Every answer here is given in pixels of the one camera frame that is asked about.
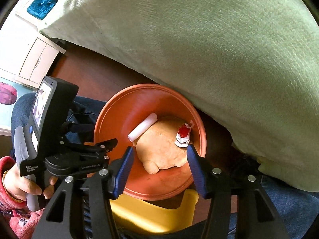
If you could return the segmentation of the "person left hand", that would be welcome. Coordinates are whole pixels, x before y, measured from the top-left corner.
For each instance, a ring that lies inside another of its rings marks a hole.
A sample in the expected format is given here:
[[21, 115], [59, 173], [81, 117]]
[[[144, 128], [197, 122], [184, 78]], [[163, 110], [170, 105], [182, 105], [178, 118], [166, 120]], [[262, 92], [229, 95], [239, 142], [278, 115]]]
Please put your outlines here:
[[42, 195], [45, 199], [52, 198], [58, 178], [51, 176], [49, 185], [42, 190], [35, 182], [20, 176], [17, 164], [14, 164], [4, 175], [3, 185], [7, 192], [17, 200], [26, 200], [27, 194]]

